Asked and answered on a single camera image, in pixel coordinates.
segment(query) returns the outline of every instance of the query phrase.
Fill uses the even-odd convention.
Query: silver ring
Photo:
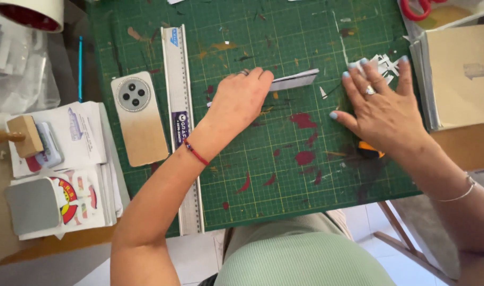
[[[372,86],[368,86],[366,88],[366,93],[365,93],[366,95],[373,95],[375,93],[376,93],[376,91],[374,90],[374,88]]]
[[[248,75],[249,75],[249,72],[248,72],[247,70],[241,70],[241,71],[239,71],[239,72],[238,72],[238,73],[236,73],[236,74],[243,74],[243,75],[245,75],[245,76],[248,76]]]

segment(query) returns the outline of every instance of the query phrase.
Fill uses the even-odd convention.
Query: blue pen
[[[83,85],[83,37],[80,36],[80,50],[78,54],[78,101],[83,102],[81,88]]]

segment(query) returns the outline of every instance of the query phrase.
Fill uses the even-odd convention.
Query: red string bracelet
[[[187,149],[189,149],[191,151],[191,153],[194,154],[194,156],[196,156],[196,158],[198,158],[198,160],[200,160],[203,164],[205,164],[205,166],[208,166],[210,165],[210,163],[203,159],[203,157],[200,156],[200,154],[198,154],[198,152],[196,152],[193,147],[191,146],[191,144],[189,144],[189,142],[187,142],[187,139],[184,139],[183,140],[183,143],[186,145]]]

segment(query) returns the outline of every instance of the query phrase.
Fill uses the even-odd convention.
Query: hand
[[[356,117],[343,111],[333,111],[331,118],[394,159],[411,155],[410,152],[414,150],[422,151],[432,138],[422,125],[413,94],[408,58],[404,56],[399,61],[400,75],[396,92],[389,88],[378,71],[367,64],[367,60],[361,63],[367,80],[352,64],[348,66],[349,73],[343,73],[343,86]],[[375,89],[376,94],[366,94],[369,85]]]
[[[192,140],[199,137],[208,140],[204,145],[209,150],[204,153],[213,158],[258,117],[273,80],[272,72],[262,68],[251,70],[249,75],[231,74],[223,79],[212,106],[191,134],[190,143],[200,152],[202,149],[198,146],[202,142],[194,145]],[[200,129],[202,135],[196,135]]]

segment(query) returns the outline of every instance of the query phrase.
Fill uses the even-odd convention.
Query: red scissors
[[[408,19],[412,21],[422,21],[429,16],[431,12],[431,2],[435,3],[444,3],[447,0],[419,0],[419,4],[424,10],[424,13],[421,15],[417,15],[414,11],[410,9],[410,4],[408,3],[409,0],[401,0],[401,9],[403,10],[403,15],[405,15]]]

